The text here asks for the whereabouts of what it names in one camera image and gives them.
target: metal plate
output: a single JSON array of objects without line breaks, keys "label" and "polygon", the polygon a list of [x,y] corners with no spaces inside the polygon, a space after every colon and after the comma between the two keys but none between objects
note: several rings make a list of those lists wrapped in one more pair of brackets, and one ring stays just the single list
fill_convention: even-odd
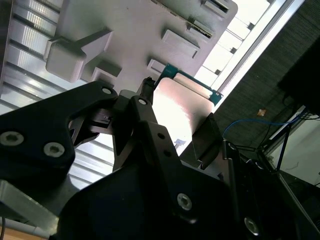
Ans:
[{"label": "metal plate", "polygon": [[[201,1],[192,1],[201,6]],[[150,59],[171,63],[194,76],[236,14],[236,5],[231,1],[230,5],[233,9],[230,8],[227,18],[212,15],[214,36],[209,41],[187,31],[185,20],[151,0],[70,0],[61,13],[57,33],[76,41],[105,27],[112,30],[107,51],[88,63],[82,78],[89,81],[99,58],[103,58],[122,68],[114,81],[114,89],[118,93],[122,89],[136,92],[144,78],[158,78],[156,73],[147,69]],[[199,47],[194,58],[163,42],[166,30]]]},{"label": "metal plate", "polygon": [[170,78],[163,78],[153,95],[153,111],[167,128],[180,155],[192,141],[192,134],[211,113],[214,104]]}]

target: black metal bracket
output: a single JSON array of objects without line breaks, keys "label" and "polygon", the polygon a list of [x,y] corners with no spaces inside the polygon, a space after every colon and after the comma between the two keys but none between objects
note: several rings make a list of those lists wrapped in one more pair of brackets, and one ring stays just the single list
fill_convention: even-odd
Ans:
[{"label": "black metal bracket", "polygon": [[74,161],[74,143],[97,136],[81,136],[86,116],[116,99],[112,88],[92,82],[2,115],[0,179],[46,187],[61,182]]}]

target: black cable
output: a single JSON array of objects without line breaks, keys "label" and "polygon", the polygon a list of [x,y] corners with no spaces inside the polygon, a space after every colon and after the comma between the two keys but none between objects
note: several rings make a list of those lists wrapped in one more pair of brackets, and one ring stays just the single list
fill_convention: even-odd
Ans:
[{"label": "black cable", "polygon": [[4,217],[2,217],[1,219],[2,219],[2,229],[0,234],[0,240],[4,240],[5,230],[6,230],[6,219]]},{"label": "black cable", "polygon": [[262,145],[264,144],[269,132],[270,132],[270,129],[271,129],[271,125],[269,125],[268,127],[268,130],[266,131],[266,134],[264,135],[264,138],[262,139],[262,141],[260,142],[260,144],[258,145],[257,149],[259,149],[260,147],[262,147]]}]

